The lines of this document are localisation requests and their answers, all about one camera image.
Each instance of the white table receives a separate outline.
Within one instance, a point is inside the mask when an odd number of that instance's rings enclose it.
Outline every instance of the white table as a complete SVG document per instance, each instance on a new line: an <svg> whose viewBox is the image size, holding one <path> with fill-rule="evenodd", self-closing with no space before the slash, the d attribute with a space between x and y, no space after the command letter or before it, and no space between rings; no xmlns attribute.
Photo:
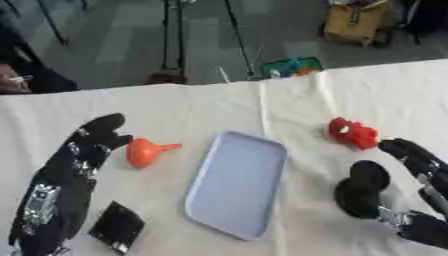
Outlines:
<svg viewBox="0 0 448 256"><path fill-rule="evenodd" d="M356 160L373 159L392 175L386 195L397 210L432 212L419 185L397 161L377 150L353 152L322 138L336 116L361 120L383 135L403 137L448 161L448 61L330 70L318 75L213 86L138 86L47 96L0 98L0 253L29 179L62 141L94 117L122 112L124 132L157 143L182 142L151 167L136 171L116 151L99 174L93 205L75 255L112 255L86 235L112 200L133 209L147 228L129 255L289 256L446 255L407 242L388 228L344 215L335 184ZM284 143L290 159L268 232L243 242L185 217L183 201L213 137L235 130Z"/></svg>

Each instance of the yellow bag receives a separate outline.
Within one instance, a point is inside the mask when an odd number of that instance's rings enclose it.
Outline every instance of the yellow bag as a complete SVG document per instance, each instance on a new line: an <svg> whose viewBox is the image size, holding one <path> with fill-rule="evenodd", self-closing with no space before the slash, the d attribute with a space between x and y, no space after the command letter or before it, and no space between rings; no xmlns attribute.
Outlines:
<svg viewBox="0 0 448 256"><path fill-rule="evenodd" d="M325 38L329 41L360 42L368 46L375 39L384 15L391 8L389 0L381 0L365 7L334 4L325 25Z"/></svg>

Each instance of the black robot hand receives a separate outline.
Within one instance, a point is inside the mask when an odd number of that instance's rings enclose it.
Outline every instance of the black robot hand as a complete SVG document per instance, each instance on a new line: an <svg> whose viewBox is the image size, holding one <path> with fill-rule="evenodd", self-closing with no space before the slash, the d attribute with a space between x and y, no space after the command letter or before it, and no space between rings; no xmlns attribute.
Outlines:
<svg viewBox="0 0 448 256"><path fill-rule="evenodd" d="M33 177L14 219L9 244L18 240L24 256L53 253L85 221L94 175L110 153L132 140L116 129L122 114L97 118L78 128Z"/></svg>
<svg viewBox="0 0 448 256"><path fill-rule="evenodd" d="M448 250L448 224L425 213L412 211L408 225L401 227L398 235L414 242Z"/></svg>
<svg viewBox="0 0 448 256"><path fill-rule="evenodd" d="M435 190L448 199L448 165L444 161L408 140L383 140L379 148L401 161L415 178L423 175Z"/></svg>

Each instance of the blue plastic tray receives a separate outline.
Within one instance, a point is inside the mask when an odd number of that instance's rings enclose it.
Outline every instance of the blue plastic tray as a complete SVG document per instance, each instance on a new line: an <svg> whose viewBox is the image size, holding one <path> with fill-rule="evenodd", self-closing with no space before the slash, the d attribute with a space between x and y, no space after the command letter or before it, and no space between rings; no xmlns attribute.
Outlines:
<svg viewBox="0 0 448 256"><path fill-rule="evenodd" d="M243 240L261 236L286 159L280 143L237 132L217 136L187 196L187 215Z"/></svg>

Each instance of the gray floor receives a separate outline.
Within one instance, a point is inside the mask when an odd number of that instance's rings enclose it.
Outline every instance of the gray floor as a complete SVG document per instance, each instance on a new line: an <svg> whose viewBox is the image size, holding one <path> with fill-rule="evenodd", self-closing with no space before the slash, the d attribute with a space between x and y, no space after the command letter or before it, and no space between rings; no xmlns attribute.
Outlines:
<svg viewBox="0 0 448 256"><path fill-rule="evenodd" d="M54 38L35 0L12 0L23 18L15 19L44 61L81 88L141 84L157 71L162 50L161 0L47 0L58 26L70 37L69 48ZM448 35L439 34L414 45L405 34L392 47L363 49L323 41L317 27L325 17L325 0L233 0L251 62L255 67L287 57L321 59L325 68L438 59L448 56ZM246 68L223 0L197 0L185 14L187 74L190 84L245 80Z"/></svg>

